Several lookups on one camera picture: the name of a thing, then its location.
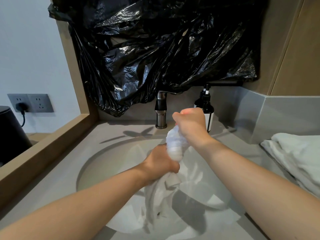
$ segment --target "power cord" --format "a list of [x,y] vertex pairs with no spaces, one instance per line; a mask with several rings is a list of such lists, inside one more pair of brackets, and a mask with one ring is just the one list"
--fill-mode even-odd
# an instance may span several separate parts
[[26,123],[26,117],[25,117],[25,113],[28,110],[28,105],[26,105],[25,103],[17,103],[16,104],[16,109],[22,114],[23,116],[23,123],[21,125],[21,127],[24,126],[24,124]]

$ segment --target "bathroom vanity counter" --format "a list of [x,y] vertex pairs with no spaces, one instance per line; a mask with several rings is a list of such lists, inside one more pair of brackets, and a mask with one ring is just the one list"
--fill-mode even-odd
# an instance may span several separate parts
[[[103,152],[104,149],[112,148],[113,145],[132,138],[149,138],[152,136],[165,138],[167,132],[173,126],[174,123],[171,123],[167,129],[156,129],[154,127],[154,121],[146,123],[138,121],[100,122],[57,165],[51,167],[49,172],[44,172],[41,177],[35,180],[33,185],[30,186],[30,188],[33,188],[31,190],[29,189],[29,191],[26,189],[28,193],[25,192],[23,195],[22,192],[20,198],[17,197],[15,200],[15,203],[12,202],[7,209],[4,209],[1,215],[3,218],[0,220],[0,229],[54,200],[76,192],[79,183],[79,174],[83,170],[84,165],[86,165],[86,162],[91,157]],[[270,158],[259,145],[249,145],[236,137],[233,132],[233,128],[226,128],[222,123],[214,120],[210,135],[258,165],[293,181],[292,177]],[[237,212],[241,218],[237,222],[233,222],[232,224],[224,226],[219,231],[215,231],[214,239],[267,239],[254,223],[244,215],[241,205],[235,201],[232,205],[233,210]],[[123,233],[108,227],[104,227],[95,239],[126,240]],[[138,240],[139,238],[130,236],[128,237],[128,240],[129,239]],[[204,234],[193,239],[212,239],[212,237]]]

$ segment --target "metal faucet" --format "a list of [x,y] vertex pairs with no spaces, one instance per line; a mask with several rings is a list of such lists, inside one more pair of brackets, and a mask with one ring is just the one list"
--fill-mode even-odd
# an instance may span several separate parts
[[167,92],[167,91],[158,91],[156,103],[155,103],[155,112],[157,113],[157,122],[155,127],[157,129],[167,128],[166,114],[167,114],[167,93],[174,95],[182,94],[182,92]]

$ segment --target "hand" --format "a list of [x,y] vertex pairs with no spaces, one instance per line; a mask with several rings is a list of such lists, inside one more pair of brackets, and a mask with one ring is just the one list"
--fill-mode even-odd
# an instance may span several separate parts
[[212,139],[207,133],[206,118],[202,109],[186,108],[180,113],[175,112],[172,118],[179,126],[179,131],[194,148]]
[[156,146],[138,167],[143,171],[149,184],[168,172],[178,173],[180,164],[169,157],[167,145],[164,144]]

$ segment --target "person's left arm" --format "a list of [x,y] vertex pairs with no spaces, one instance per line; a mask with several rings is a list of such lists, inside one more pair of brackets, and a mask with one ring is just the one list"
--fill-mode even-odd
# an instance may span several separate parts
[[34,211],[0,231],[0,239],[91,239],[139,189],[179,168],[158,145],[141,164]]

